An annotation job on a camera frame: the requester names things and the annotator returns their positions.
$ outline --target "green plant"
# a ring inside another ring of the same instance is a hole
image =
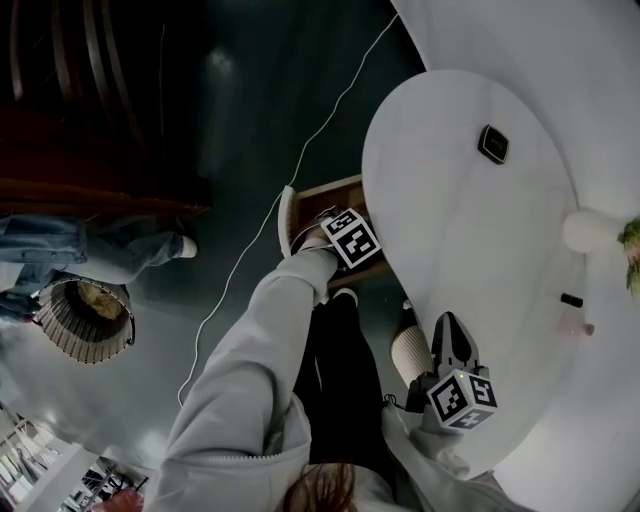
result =
[[[640,217],[624,227],[618,242],[624,246],[624,253],[629,260],[627,289],[635,299],[640,295]]]

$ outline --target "black pants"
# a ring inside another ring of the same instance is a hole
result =
[[[381,429],[378,370],[360,331],[356,304],[348,295],[313,312],[294,392],[311,423],[311,464],[352,463],[393,485],[393,465]]]

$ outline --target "black and white marker cube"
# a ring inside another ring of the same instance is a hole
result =
[[[491,381],[453,370],[428,393],[440,425],[468,432],[498,409]]]
[[[361,215],[349,208],[322,229],[349,268],[360,265],[380,250],[380,244]]]

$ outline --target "brown hair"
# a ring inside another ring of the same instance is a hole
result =
[[[356,512],[352,464],[319,464],[289,488],[283,512]]]

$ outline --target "wooden furniture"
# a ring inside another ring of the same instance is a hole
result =
[[[293,218],[291,232],[297,233],[305,224],[321,211],[340,205],[353,208],[360,215],[367,218],[367,205],[362,190],[362,176],[352,176],[327,185],[305,190],[296,194],[293,203]],[[350,271],[339,271],[329,282],[329,289],[348,286],[352,283],[389,272],[390,267],[382,251],[361,266]]]
[[[163,2],[13,0],[0,26],[0,214],[206,207],[165,157]]]

